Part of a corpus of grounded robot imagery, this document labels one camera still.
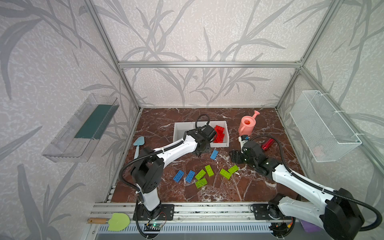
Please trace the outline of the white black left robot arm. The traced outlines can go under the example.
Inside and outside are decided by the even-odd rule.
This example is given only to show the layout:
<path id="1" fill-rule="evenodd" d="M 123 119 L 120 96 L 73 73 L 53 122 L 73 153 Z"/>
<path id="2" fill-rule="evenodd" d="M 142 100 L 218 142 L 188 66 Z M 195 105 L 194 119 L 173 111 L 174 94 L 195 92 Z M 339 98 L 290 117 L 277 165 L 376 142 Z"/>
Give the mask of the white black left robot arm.
<path id="1" fill-rule="evenodd" d="M 119 180 L 135 189 L 137 204 L 144 206 L 149 219 L 161 214 L 161 201 L 157 187 L 161 182 L 164 168 L 187 154 L 201 157 L 209 152 L 217 132 L 210 126 L 210 117 L 201 114 L 195 121 L 195 128 L 185 131 L 183 137 L 162 148 L 149 149 L 126 164 L 119 172 Z"/>

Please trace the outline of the red lego brick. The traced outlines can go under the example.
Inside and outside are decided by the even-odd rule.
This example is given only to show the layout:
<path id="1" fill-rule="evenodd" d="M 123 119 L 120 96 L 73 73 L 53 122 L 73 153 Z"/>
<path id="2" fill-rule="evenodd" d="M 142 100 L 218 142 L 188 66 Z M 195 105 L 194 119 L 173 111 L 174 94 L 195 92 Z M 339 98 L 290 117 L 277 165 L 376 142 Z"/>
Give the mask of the red lego brick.
<path id="1" fill-rule="evenodd" d="M 223 139 L 225 134 L 223 132 L 219 132 L 216 134 L 216 139 Z"/>
<path id="2" fill-rule="evenodd" d="M 215 138 L 214 143 L 223 143 L 224 139 L 223 138 Z"/>
<path id="3" fill-rule="evenodd" d="M 216 131 L 218 134 L 223 134 L 224 131 L 225 131 L 225 128 L 224 128 L 224 127 L 221 127 L 221 126 L 215 126 L 215 131 Z"/>

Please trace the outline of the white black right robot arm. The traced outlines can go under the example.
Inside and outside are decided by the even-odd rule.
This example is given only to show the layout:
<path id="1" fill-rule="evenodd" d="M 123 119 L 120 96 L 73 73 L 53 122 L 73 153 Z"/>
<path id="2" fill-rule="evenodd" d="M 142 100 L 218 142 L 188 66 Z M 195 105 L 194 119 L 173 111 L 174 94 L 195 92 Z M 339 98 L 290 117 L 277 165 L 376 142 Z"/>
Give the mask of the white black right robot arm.
<path id="1" fill-rule="evenodd" d="M 276 195 L 269 202 L 272 218 L 284 215 L 303 220 L 322 228 L 334 240 L 353 240 L 357 233 L 381 225 L 383 216 L 380 211 L 356 200 L 349 191 L 325 187 L 290 169 L 278 140 L 275 143 L 279 147 L 280 161 L 267 157 L 255 138 L 242 135 L 239 142 L 241 149 L 230 152 L 232 162 L 247 164 L 259 175 L 305 198 L 302 202 L 282 194 Z"/>

